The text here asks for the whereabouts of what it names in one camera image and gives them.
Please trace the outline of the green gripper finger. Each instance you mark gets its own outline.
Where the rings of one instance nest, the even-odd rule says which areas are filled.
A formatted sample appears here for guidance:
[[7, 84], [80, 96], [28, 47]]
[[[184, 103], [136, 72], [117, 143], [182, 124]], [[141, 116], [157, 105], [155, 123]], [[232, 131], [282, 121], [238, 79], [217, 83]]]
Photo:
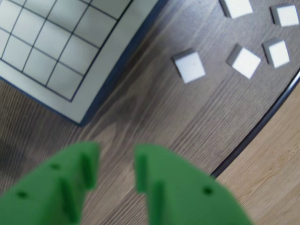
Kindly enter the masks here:
[[135, 147], [135, 183], [150, 225], [251, 225], [234, 196], [214, 178], [165, 147]]
[[78, 225], [85, 197], [97, 184], [100, 146], [70, 145], [0, 197], [2, 225]]

